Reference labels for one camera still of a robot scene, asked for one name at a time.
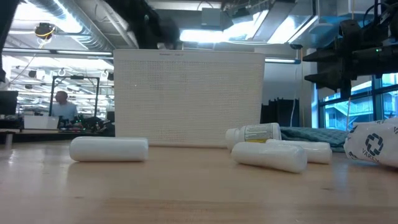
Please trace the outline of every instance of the glass window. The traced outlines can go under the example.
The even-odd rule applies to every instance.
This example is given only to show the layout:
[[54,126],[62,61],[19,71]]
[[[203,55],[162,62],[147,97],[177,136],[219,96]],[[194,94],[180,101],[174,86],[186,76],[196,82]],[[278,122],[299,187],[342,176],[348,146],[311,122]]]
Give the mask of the glass window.
[[[347,125],[348,101],[325,106],[325,127],[345,131]],[[373,121],[373,101],[371,97],[351,100],[349,106],[348,129],[354,122]]]
[[[371,91],[371,90],[372,90],[372,81],[368,81],[368,82],[365,82],[360,85],[352,87],[351,95],[355,95],[358,93],[364,93],[364,92]],[[333,95],[327,96],[323,99],[323,101],[329,101],[329,100],[334,100],[334,99],[340,99],[340,93],[335,93]]]
[[384,74],[381,80],[382,87],[398,84],[398,73]]
[[398,110],[398,91],[383,94],[383,119],[395,118]]

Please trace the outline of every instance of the white pill bottle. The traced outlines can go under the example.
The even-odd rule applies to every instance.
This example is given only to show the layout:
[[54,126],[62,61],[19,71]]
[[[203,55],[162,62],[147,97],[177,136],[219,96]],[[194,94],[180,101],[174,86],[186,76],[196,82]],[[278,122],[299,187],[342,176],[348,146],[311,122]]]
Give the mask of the white pill bottle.
[[226,146],[229,151],[239,142],[265,143],[268,139],[281,140],[278,123],[247,125],[233,128],[225,133]]

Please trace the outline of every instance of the computer monitor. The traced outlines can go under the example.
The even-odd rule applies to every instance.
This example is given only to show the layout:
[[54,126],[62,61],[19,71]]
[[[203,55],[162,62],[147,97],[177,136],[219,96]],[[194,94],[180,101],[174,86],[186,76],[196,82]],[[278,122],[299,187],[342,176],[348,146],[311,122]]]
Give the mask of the computer monitor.
[[106,112],[106,119],[110,120],[111,122],[114,122],[114,111]]
[[18,91],[0,91],[0,114],[14,115],[17,110]]

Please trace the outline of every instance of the fluorescent light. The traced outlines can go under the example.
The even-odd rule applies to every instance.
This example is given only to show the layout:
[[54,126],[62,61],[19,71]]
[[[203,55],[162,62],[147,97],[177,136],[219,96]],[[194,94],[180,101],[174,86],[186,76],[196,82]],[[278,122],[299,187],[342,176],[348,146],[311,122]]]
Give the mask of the fluorescent light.
[[35,53],[35,54],[49,54],[49,50],[44,50],[44,49],[18,49],[18,48],[10,48],[10,47],[5,47],[2,50],[3,52],[12,52],[12,53]]
[[318,20],[318,16],[314,16],[304,27],[302,27],[292,38],[289,39],[288,43],[292,43],[298,37],[300,37],[315,21]]
[[[81,87],[93,87],[93,85],[81,85]],[[100,88],[113,88],[112,85],[100,85],[99,87]]]
[[262,22],[264,22],[264,19],[266,19],[267,15],[268,15],[268,12],[269,12],[268,10],[264,10],[264,11],[262,11],[260,13],[260,15],[257,17],[257,19],[256,19],[256,21],[255,21],[255,23],[253,25],[252,31],[250,31],[247,34],[246,40],[251,39],[251,38],[254,37],[254,35],[256,34],[257,30],[259,30]]
[[223,32],[214,30],[183,30],[181,41],[200,43],[220,43],[223,41]]
[[293,59],[266,58],[266,62],[269,62],[269,63],[296,63],[296,60],[293,60]]
[[[35,95],[35,96],[51,96],[51,93],[37,93],[37,92],[31,92],[31,91],[20,91],[18,92],[19,95]],[[83,98],[83,99],[95,99],[95,94],[78,94],[78,93],[69,93],[68,96],[76,96],[77,98]],[[114,98],[114,95],[98,95],[99,100],[106,100],[108,99],[107,96],[109,96],[110,99]]]
[[34,34],[34,31],[28,31],[28,30],[10,30],[8,34],[14,34],[14,35],[24,35],[24,34]]
[[93,51],[78,51],[78,50],[58,50],[58,54],[71,55],[90,55],[90,56],[112,56],[112,52],[93,52]]
[[199,3],[199,1],[150,1],[150,6],[154,9],[166,9],[166,10],[189,10],[189,11],[201,11],[203,8],[221,8],[221,2],[216,1],[203,1]]
[[229,40],[232,37],[240,37],[242,35],[250,32],[254,21],[240,22],[238,24],[234,24],[230,28],[223,31],[223,39]]
[[268,44],[284,44],[296,33],[295,22],[291,16],[288,16],[274,34],[267,41]]
[[41,108],[47,108],[45,105],[21,105],[23,107],[41,107]]

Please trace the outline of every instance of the white plastic bag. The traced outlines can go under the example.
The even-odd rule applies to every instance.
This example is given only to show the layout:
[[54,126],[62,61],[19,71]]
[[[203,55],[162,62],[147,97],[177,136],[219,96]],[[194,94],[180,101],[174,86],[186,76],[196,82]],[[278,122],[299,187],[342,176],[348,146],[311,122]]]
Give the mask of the white plastic bag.
[[398,167],[398,123],[357,123],[348,133],[344,150],[350,159]]

